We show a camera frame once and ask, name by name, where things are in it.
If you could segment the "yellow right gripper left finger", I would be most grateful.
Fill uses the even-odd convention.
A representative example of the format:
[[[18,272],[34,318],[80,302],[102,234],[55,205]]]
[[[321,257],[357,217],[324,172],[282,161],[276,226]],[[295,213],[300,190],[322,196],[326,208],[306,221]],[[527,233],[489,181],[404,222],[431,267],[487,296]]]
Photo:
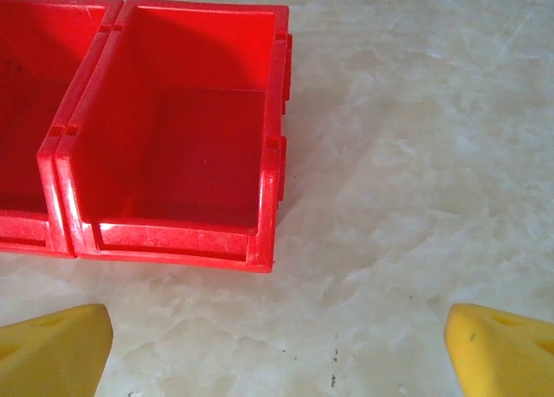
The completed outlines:
[[[113,344],[103,304],[0,327],[0,397],[94,397]]]

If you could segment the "red plastic bin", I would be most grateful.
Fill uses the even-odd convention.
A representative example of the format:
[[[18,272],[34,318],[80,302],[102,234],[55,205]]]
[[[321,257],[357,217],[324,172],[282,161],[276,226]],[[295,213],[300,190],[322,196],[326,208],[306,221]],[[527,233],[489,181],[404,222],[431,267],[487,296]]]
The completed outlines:
[[[286,5],[126,0],[55,153],[83,259],[270,272]]]
[[[74,257],[55,151],[122,0],[0,0],[0,252]]]

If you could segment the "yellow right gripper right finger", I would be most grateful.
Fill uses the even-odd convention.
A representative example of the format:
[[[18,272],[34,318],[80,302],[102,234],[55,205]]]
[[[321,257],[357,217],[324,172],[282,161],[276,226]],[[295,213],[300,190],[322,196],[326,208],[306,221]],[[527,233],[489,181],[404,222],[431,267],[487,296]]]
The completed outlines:
[[[554,323],[454,304],[444,341],[464,397],[554,397]]]

